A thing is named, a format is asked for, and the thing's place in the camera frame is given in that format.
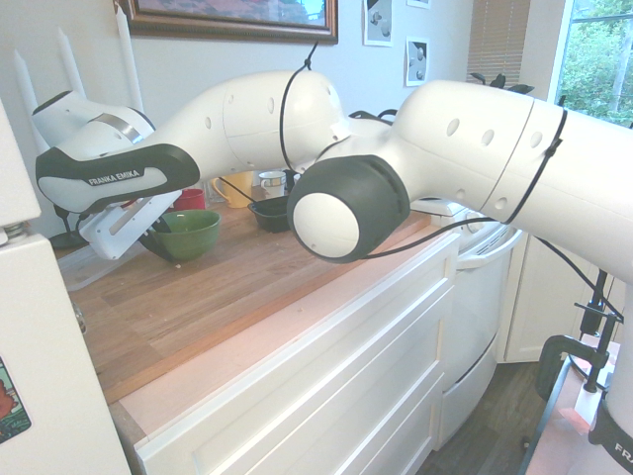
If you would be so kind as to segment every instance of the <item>franka emika logo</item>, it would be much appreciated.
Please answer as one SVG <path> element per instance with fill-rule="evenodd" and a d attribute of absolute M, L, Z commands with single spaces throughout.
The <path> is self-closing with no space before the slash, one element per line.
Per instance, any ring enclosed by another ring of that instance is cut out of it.
<path fill-rule="evenodd" d="M 114 173 L 112 175 L 99 176 L 97 178 L 89 178 L 88 184 L 90 186 L 106 185 L 108 183 L 116 183 L 118 181 L 130 180 L 142 176 L 137 170 L 122 171 L 121 173 Z"/>

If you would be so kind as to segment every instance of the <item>red cup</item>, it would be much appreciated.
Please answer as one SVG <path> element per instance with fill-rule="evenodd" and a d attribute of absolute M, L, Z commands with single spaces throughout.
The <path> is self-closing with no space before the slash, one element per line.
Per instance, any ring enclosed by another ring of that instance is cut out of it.
<path fill-rule="evenodd" d="M 182 190 L 180 198 L 174 201 L 174 211 L 184 210 L 204 210 L 205 207 L 205 192 L 198 188 L 188 188 Z"/>

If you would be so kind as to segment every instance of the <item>white knob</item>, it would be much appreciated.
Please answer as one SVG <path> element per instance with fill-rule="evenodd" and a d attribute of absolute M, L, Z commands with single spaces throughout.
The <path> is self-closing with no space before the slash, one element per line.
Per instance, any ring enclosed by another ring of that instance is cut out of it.
<path fill-rule="evenodd" d="M 476 213 L 474 211 L 471 211 L 470 213 L 466 214 L 466 219 L 467 220 L 473 220 L 475 218 L 483 218 L 484 215 L 482 215 L 481 213 Z M 470 231 L 472 234 L 481 231 L 484 228 L 484 223 L 471 223 L 469 225 L 466 225 L 468 227 L 468 231 Z"/>

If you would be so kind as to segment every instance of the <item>white wall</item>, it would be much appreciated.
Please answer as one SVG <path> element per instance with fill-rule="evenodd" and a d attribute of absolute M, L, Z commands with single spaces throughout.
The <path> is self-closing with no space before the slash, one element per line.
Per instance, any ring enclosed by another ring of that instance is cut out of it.
<path fill-rule="evenodd" d="M 563 64 L 574 0 L 531 0 L 519 81 L 553 102 Z"/>
<path fill-rule="evenodd" d="M 466 77 L 473 0 L 436 1 L 430 10 L 393 0 L 394 46 L 363 47 L 362 0 L 340 0 L 339 43 L 320 46 L 313 69 L 327 75 L 348 113 L 399 108 L 413 90 L 404 86 L 406 36 L 430 39 L 429 79 Z M 0 98 L 7 109 L 27 168 L 33 176 L 37 150 L 22 104 L 13 51 L 27 62 L 38 101 L 70 87 L 56 43 L 60 26 L 72 44 L 91 100 L 130 104 L 111 0 L 0 0 Z M 134 37 L 133 48 L 145 112 L 157 126 L 206 88 L 241 74 L 296 69 L 309 45 Z M 43 216 L 34 227 L 46 236 L 62 231 L 40 195 Z"/>

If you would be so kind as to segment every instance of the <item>refrigerator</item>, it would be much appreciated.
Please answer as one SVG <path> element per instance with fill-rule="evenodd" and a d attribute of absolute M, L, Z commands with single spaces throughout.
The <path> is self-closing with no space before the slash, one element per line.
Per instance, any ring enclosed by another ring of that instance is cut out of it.
<path fill-rule="evenodd" d="M 0 474 L 129 475 L 40 212 L 0 102 Z"/>

